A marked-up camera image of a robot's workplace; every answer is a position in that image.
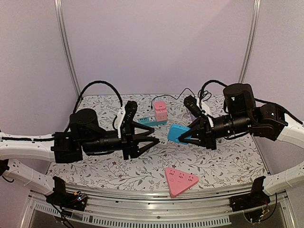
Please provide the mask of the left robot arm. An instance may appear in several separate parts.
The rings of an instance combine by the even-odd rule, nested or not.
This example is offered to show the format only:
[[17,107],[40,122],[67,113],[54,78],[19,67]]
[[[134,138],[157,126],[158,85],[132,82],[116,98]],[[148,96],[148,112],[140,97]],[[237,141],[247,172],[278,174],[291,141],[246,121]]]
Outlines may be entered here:
[[135,159],[157,145],[154,129],[133,121],[134,111],[118,113],[117,130],[99,126],[93,109],[83,109],[70,116],[69,130],[42,136],[0,134],[0,174],[19,180],[33,190],[52,196],[60,206],[67,206],[71,197],[65,181],[51,178],[20,162],[20,159],[43,160],[69,164],[81,161],[83,155],[102,156],[122,151],[123,159]]

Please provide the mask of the pink cube socket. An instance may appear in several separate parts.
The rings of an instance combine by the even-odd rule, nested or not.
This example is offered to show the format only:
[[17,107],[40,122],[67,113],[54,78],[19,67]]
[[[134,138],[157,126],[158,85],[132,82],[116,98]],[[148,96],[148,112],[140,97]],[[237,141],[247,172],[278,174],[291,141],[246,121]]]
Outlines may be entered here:
[[154,116],[157,122],[165,122],[168,120],[167,110],[155,110]]

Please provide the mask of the pink triangular power strip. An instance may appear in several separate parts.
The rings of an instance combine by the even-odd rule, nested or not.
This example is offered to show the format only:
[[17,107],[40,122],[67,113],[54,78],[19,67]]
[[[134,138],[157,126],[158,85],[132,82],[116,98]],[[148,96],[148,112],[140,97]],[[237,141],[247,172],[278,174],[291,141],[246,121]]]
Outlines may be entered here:
[[169,187],[170,196],[173,198],[181,195],[199,182],[198,176],[170,167],[165,169],[165,177]]

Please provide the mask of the teal power strip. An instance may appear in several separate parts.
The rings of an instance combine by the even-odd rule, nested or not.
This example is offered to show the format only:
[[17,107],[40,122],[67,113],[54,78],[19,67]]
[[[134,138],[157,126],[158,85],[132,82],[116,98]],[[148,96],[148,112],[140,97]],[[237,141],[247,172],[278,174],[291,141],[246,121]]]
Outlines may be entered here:
[[155,117],[153,117],[153,116],[138,118],[137,122],[142,124],[142,125],[146,125],[146,126],[150,126],[150,127],[167,123],[167,121],[157,121],[155,119]]

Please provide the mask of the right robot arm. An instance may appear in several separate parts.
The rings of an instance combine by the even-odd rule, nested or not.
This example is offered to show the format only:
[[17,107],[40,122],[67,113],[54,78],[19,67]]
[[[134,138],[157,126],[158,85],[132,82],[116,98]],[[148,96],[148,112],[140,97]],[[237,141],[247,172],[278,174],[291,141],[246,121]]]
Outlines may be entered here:
[[196,119],[189,125],[189,130],[178,137],[179,142],[215,150],[219,138],[232,140],[250,134],[303,148],[304,123],[284,107],[255,98],[251,85],[223,85],[226,114],[219,117],[211,116],[203,107],[206,86],[207,83],[202,86],[197,99],[191,95],[184,99],[184,105]]

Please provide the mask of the white power strip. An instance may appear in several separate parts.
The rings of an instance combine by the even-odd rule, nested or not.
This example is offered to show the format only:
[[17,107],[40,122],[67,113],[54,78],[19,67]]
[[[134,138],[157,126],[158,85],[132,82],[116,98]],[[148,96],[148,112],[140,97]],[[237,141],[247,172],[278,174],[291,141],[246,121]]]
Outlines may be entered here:
[[159,139],[158,146],[166,146],[168,143],[167,139]]

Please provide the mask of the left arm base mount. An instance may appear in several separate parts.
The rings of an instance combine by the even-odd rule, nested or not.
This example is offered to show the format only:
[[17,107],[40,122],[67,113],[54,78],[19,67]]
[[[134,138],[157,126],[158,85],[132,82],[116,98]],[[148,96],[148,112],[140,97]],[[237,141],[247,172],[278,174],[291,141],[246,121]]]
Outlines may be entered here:
[[45,196],[46,202],[59,206],[60,208],[85,211],[88,195],[81,191],[69,193],[66,191],[65,181],[59,177],[53,177],[54,187],[53,192]]

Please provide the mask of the blue plug adapter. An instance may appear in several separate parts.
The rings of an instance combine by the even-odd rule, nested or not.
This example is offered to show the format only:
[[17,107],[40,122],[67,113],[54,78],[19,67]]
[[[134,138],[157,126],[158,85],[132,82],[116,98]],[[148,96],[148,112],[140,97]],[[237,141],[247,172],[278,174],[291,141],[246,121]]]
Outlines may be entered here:
[[168,139],[168,141],[171,141],[171,142],[187,145],[187,143],[180,142],[178,138],[183,133],[186,133],[188,130],[190,130],[189,127],[182,126],[179,124],[173,124],[173,125],[171,125],[171,127],[169,129],[167,139]]

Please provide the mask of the purple power strip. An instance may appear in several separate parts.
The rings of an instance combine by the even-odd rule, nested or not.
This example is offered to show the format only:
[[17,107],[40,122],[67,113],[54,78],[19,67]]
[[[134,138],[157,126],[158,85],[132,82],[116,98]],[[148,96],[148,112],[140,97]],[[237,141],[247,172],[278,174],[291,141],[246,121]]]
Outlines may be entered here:
[[197,119],[193,114],[190,114],[190,117],[191,117],[191,120],[192,120],[192,121],[194,121],[194,120]]

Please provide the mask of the small pink square adapter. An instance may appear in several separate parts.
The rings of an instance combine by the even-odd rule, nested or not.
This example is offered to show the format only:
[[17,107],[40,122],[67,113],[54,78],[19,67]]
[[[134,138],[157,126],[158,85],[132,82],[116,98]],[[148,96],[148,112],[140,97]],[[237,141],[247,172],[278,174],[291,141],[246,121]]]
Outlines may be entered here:
[[155,111],[162,111],[167,109],[167,105],[164,101],[157,101],[153,103]]

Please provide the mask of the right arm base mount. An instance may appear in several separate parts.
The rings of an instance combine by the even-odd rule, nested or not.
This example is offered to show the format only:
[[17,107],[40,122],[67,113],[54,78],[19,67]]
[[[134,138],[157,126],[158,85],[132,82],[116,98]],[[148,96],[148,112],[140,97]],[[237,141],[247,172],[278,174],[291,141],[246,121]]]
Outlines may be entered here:
[[249,193],[232,196],[229,198],[229,206],[232,211],[241,211],[270,203],[270,197],[263,192],[263,182],[266,176],[254,180]]

